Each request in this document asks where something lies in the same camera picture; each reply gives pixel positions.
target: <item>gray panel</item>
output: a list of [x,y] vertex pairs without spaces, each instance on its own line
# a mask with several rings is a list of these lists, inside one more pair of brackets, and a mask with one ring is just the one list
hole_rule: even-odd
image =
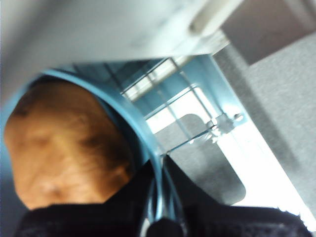
[[250,64],[316,29],[312,2],[245,0],[222,26]]
[[316,34],[251,66],[232,45],[215,60],[316,216]]
[[[197,115],[185,115],[180,119],[187,129],[196,135],[205,130]],[[167,149],[185,141],[176,123],[156,134]],[[222,151],[211,140],[186,144],[171,153],[171,158],[206,193],[220,203],[231,205],[242,200],[245,188]]]
[[2,0],[1,98],[59,65],[217,51],[227,42],[222,34],[188,30],[205,2]]
[[20,219],[26,212],[27,208],[14,190],[13,180],[1,175],[0,235],[2,237],[13,236]]

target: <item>gray carpet wall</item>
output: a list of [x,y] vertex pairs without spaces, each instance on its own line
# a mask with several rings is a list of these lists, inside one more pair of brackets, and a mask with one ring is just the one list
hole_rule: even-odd
[[214,58],[316,216],[316,33],[253,65],[232,45]]

